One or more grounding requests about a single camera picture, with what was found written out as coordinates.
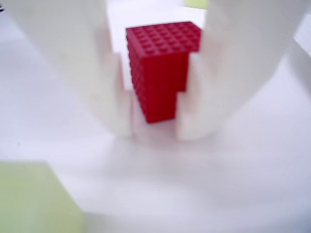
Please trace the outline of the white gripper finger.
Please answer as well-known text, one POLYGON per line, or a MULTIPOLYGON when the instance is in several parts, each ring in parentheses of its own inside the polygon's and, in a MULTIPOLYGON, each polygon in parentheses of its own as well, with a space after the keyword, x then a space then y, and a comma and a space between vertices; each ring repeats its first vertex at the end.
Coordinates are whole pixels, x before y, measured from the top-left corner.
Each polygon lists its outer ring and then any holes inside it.
POLYGON ((106 2, 12 0, 9 12, 92 114, 111 132, 131 135, 131 97, 112 49, 106 2))
POLYGON ((186 92, 177 98, 177 137, 194 140, 217 129, 285 55, 310 83, 311 57, 294 38, 310 13, 308 0, 212 0, 199 51, 190 55, 186 92))

